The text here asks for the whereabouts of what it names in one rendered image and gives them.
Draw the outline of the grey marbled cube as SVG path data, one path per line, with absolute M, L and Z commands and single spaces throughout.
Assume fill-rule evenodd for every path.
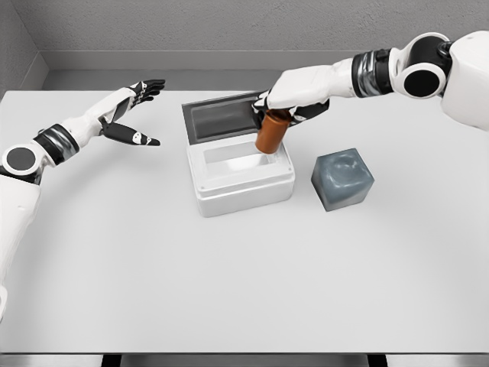
M 374 176 L 356 148 L 319 156 L 311 176 L 312 185 L 330 212 L 364 201 Z

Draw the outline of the brown cylindrical bottle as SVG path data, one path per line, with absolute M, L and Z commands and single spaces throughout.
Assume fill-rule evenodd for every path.
M 265 112 L 257 133 L 256 148 L 264 154 L 275 153 L 292 121 L 292 115 L 284 109 L 269 109 Z

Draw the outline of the grey box lid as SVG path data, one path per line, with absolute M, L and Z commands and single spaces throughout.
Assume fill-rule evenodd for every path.
M 182 104 L 190 145 L 217 141 L 257 132 L 252 104 L 261 92 L 207 99 Z

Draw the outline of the white box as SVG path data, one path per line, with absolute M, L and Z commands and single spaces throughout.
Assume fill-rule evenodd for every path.
M 255 134 L 187 148 L 197 205 L 204 217 L 220 216 L 288 200 L 295 170 L 286 147 L 265 154 Z

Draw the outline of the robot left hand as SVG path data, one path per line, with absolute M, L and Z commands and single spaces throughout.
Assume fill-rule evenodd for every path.
M 97 102 L 88 111 L 101 125 L 99 134 L 127 145 L 160 146 L 155 138 L 134 130 L 117 121 L 135 106 L 150 102 L 165 87 L 165 80 L 143 80 L 120 88 Z

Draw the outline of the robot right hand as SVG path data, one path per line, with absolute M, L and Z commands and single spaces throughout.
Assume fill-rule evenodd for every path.
M 255 125 L 261 128 L 264 113 L 284 110 L 291 126 L 321 115 L 329 109 L 329 77 L 332 66 L 319 65 L 282 72 L 276 83 L 252 103 Z

